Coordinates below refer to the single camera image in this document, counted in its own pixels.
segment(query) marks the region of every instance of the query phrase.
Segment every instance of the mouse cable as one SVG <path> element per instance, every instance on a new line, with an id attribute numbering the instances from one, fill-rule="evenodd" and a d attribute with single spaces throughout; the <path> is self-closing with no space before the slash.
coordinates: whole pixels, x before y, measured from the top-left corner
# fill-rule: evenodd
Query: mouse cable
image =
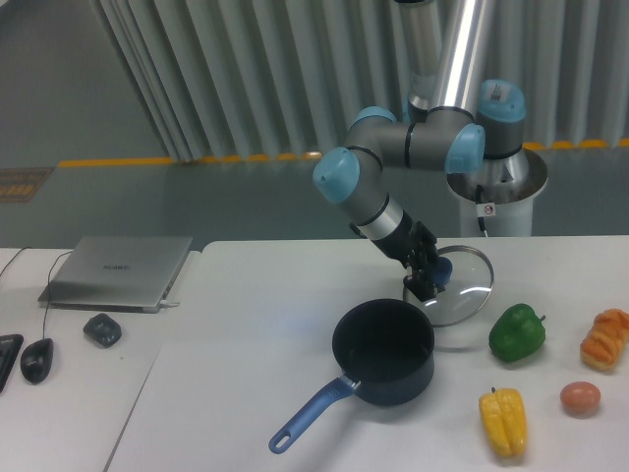
<path id="1" fill-rule="evenodd" d="M 25 251 L 26 249 L 32 249 L 31 246 L 26 246 L 25 248 L 21 248 L 12 258 L 10 261 L 8 261 L 5 266 L 2 268 L 2 271 L 0 271 L 0 277 L 2 277 L 2 274 L 5 272 L 5 270 L 7 269 L 8 266 L 11 265 L 11 263 L 16 259 L 17 256 L 20 255 L 20 253 L 22 251 Z"/>
<path id="2" fill-rule="evenodd" d="M 67 253 L 60 254 L 57 257 L 57 259 L 55 259 L 55 262 L 52 264 L 52 267 L 48 271 L 48 285 L 46 285 L 46 291 L 48 292 L 47 293 L 48 301 L 46 302 L 46 311 L 43 314 L 43 326 L 41 327 L 41 338 L 42 339 L 44 339 L 46 337 L 46 318 L 48 318 L 48 309 L 50 308 L 50 299 L 52 298 L 52 296 L 50 295 L 50 275 L 52 274 L 53 268 L 55 268 L 55 266 L 57 266 L 57 263 L 59 262 L 59 260 L 61 258 L 63 258 L 64 256 L 68 256 L 70 253 L 72 253 L 72 251 L 68 251 Z"/>

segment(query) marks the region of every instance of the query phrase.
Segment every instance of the saucepan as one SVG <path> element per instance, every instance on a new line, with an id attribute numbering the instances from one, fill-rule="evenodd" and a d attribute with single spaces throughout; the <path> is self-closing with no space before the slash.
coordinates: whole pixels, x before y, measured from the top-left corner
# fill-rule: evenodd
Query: saucepan
<path id="1" fill-rule="evenodd" d="M 334 402 L 356 395 L 378 406 L 401 405 L 429 385 L 434 332 L 427 316 L 402 300 L 370 300 L 348 312 L 332 335 L 343 374 L 324 386 L 270 440 L 285 452 Z"/>

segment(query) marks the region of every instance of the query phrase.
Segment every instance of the silver laptop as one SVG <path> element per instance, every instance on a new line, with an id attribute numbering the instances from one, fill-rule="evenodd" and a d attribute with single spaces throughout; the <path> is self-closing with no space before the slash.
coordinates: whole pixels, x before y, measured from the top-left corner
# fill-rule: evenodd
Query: silver laptop
<path id="1" fill-rule="evenodd" d="M 39 301 L 59 308 L 156 313 L 190 251 L 190 237 L 85 236 Z"/>

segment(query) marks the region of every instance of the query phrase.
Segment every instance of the black mouse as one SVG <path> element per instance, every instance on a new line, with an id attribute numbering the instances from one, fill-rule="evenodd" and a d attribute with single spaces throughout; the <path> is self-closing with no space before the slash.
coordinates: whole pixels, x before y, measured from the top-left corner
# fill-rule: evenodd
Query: black mouse
<path id="1" fill-rule="evenodd" d="M 39 384 L 50 373 L 52 366 L 52 339 L 45 337 L 28 345 L 22 353 L 20 368 L 22 375 L 31 384 Z"/>
<path id="2" fill-rule="evenodd" d="M 120 325 L 104 313 L 90 318 L 83 326 L 83 332 L 104 348 L 113 346 L 122 335 Z"/>

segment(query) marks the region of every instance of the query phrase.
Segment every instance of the sticker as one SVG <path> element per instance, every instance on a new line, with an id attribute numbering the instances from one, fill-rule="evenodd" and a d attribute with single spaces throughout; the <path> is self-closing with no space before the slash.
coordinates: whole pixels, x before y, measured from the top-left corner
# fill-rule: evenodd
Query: sticker
<path id="1" fill-rule="evenodd" d="M 495 204 L 477 204 L 476 216 L 478 218 L 491 218 L 495 216 Z"/>
<path id="2" fill-rule="evenodd" d="M 498 82 L 491 82 L 487 84 L 487 88 L 485 91 L 485 100 L 489 101 L 500 101 L 504 103 L 509 98 L 509 92 L 511 91 L 511 86 L 507 84 L 499 84 Z"/>
<path id="3" fill-rule="evenodd" d="M 26 203 L 52 173 L 52 167 L 0 170 L 0 203 Z"/>

